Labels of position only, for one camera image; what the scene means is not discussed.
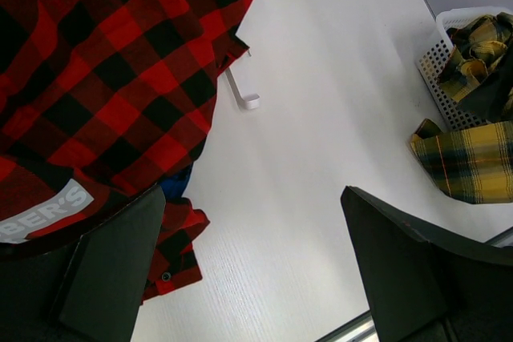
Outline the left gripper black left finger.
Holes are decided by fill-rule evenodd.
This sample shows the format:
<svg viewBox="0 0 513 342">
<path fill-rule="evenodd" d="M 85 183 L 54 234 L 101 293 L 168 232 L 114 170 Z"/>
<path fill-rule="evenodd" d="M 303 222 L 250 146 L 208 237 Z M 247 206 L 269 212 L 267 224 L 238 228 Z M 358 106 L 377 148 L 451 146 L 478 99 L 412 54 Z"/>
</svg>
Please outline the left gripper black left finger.
<svg viewBox="0 0 513 342">
<path fill-rule="evenodd" d="M 49 341 L 129 341 L 164 215 L 154 186 L 84 235 L 50 310 Z"/>
</svg>

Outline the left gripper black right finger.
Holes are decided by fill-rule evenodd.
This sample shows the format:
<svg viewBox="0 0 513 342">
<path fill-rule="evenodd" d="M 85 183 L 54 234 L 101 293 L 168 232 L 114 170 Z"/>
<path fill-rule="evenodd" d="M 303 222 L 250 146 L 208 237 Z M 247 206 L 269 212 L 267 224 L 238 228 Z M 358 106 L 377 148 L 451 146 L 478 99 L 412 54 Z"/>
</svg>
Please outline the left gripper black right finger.
<svg viewBox="0 0 513 342">
<path fill-rule="evenodd" d="M 341 206 L 381 341 L 510 341 L 512 249 L 468 239 L 358 187 Z"/>
</svg>

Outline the yellow plaid shirt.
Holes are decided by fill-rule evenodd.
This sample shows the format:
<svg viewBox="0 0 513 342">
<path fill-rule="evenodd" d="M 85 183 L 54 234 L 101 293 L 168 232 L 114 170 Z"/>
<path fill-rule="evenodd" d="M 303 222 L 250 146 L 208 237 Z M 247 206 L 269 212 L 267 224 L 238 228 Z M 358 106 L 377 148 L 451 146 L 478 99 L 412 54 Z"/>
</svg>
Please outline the yellow plaid shirt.
<svg viewBox="0 0 513 342">
<path fill-rule="evenodd" d="M 445 195 L 470 204 L 512 201 L 512 12 L 440 13 L 415 59 L 447 129 L 425 119 L 414 156 Z"/>
</svg>

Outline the red black checked shirt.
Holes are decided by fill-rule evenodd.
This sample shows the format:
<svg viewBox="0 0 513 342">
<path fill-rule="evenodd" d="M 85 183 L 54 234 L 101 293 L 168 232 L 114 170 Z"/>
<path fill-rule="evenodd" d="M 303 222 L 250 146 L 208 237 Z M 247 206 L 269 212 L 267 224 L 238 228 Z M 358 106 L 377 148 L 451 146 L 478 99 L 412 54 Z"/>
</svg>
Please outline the red black checked shirt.
<svg viewBox="0 0 513 342">
<path fill-rule="evenodd" d="M 1 241 L 105 212 L 201 155 L 252 0 L 1 0 Z"/>
</svg>

